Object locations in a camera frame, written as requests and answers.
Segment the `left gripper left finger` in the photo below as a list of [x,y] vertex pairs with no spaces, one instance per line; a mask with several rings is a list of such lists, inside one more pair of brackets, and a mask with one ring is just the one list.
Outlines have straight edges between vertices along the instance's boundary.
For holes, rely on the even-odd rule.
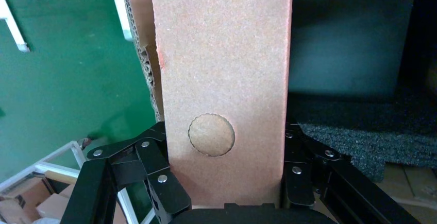
[[143,183],[160,223],[176,223],[191,199],[171,172],[164,122],[87,154],[61,223],[112,223],[118,193]]

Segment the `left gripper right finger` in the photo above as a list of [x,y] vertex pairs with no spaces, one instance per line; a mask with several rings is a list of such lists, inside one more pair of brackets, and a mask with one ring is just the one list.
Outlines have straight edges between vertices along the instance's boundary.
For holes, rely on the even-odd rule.
[[335,149],[286,123],[281,205],[310,208],[314,193],[338,223],[418,223]]

